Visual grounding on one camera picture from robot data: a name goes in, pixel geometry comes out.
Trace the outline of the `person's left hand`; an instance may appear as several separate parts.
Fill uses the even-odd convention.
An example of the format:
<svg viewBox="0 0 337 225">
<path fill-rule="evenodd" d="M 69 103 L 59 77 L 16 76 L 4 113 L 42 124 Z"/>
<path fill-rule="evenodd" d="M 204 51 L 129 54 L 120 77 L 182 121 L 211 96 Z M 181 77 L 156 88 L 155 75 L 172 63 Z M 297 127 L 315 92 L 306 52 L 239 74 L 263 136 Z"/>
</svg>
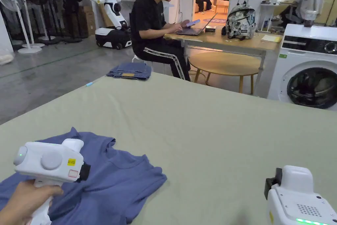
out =
<svg viewBox="0 0 337 225">
<path fill-rule="evenodd" d="M 50 197 L 64 192 L 58 185 L 35 187 L 34 180 L 18 184 L 6 206 L 0 211 L 1 225 L 26 225 L 32 214 Z"/>
</svg>

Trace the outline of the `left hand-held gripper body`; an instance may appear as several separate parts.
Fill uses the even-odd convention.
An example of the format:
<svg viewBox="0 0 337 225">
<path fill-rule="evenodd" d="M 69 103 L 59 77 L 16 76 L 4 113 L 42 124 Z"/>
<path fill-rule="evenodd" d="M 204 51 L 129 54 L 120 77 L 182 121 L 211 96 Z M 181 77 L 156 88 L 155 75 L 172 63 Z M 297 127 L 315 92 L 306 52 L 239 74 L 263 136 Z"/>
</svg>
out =
<svg viewBox="0 0 337 225">
<path fill-rule="evenodd" d="M 27 142 L 18 150 L 14 170 L 34 179 L 34 187 L 62 186 L 88 179 L 91 166 L 84 162 L 80 139 L 65 139 L 61 144 Z"/>
</svg>

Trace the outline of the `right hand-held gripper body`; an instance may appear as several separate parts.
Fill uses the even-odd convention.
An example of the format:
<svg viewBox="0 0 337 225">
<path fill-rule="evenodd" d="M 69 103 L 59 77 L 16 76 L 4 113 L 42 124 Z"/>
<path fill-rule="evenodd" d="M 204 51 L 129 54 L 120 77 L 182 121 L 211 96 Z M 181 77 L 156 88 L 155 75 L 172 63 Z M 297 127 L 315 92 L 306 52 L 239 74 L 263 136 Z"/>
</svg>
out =
<svg viewBox="0 0 337 225">
<path fill-rule="evenodd" d="M 314 192 L 313 175 L 307 168 L 276 168 L 275 176 L 265 180 L 264 196 L 269 225 L 335 224 L 335 210 Z"/>
</svg>

